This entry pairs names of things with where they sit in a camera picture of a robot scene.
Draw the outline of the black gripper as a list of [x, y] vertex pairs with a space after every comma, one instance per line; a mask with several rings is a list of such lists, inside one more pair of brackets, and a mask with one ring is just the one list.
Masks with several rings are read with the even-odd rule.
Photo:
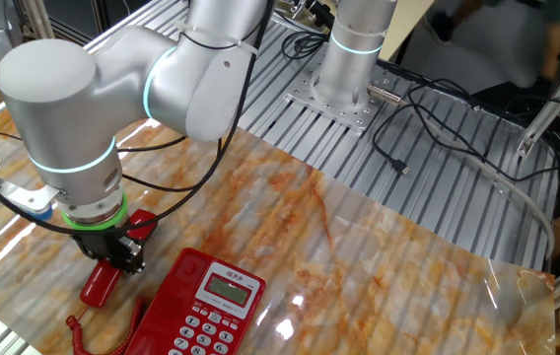
[[140, 273], [145, 268], [145, 228], [125, 232], [108, 229], [90, 235], [72, 235], [71, 238], [86, 257], [105, 260], [113, 268], [127, 274]]

